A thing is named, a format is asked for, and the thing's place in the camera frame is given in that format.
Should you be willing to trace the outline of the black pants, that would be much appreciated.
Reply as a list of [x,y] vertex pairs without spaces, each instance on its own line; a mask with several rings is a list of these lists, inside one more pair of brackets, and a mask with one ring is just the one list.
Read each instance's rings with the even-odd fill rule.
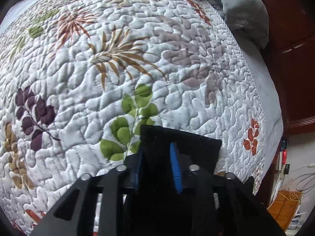
[[125,235],[237,235],[254,179],[215,175],[221,141],[142,126],[127,197]]

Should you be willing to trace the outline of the dark wooden nightstand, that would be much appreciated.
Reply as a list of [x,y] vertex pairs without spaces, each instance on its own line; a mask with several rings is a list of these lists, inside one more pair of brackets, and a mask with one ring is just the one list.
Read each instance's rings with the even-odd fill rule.
[[287,149],[287,138],[282,137],[277,151],[274,155],[274,158],[268,167],[268,170],[261,182],[261,185],[259,187],[259,190],[256,194],[256,197],[258,198],[259,202],[261,202],[265,207],[269,204],[275,179],[275,174],[277,172],[278,168],[278,160],[280,157],[283,156],[283,152]]

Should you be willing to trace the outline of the orange woven basket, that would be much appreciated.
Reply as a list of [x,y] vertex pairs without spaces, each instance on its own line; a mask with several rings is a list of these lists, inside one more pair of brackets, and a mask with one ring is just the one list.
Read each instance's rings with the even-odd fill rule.
[[280,227],[286,231],[301,204],[301,200],[301,191],[279,190],[275,200],[267,210]]

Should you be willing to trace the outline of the white power strip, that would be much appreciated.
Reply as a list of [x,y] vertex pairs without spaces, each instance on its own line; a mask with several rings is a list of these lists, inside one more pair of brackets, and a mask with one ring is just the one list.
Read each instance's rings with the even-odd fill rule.
[[277,181],[275,185],[275,190],[278,192],[283,185],[284,177],[288,174],[288,166],[287,166],[287,146],[288,146],[288,139],[282,138],[280,151],[278,156],[278,163],[277,163]]

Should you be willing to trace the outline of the floral quilted bedspread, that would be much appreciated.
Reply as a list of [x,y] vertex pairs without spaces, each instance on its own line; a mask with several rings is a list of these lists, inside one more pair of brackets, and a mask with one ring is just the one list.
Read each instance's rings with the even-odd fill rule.
[[1,26],[1,209],[29,234],[84,173],[140,146],[142,125],[222,141],[215,173],[263,178],[264,111],[206,0],[34,0]]

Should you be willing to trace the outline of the dark wooden headboard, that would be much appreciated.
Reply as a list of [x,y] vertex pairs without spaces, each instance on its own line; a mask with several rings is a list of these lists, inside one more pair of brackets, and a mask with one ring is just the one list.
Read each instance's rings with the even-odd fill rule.
[[270,19],[263,58],[279,93],[286,135],[314,131],[314,0],[262,0]]

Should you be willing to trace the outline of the grey pillow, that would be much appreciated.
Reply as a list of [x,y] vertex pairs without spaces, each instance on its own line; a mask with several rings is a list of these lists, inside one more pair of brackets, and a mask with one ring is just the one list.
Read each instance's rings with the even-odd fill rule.
[[269,42],[269,15],[262,0],[207,0],[230,30],[239,29],[259,49]]

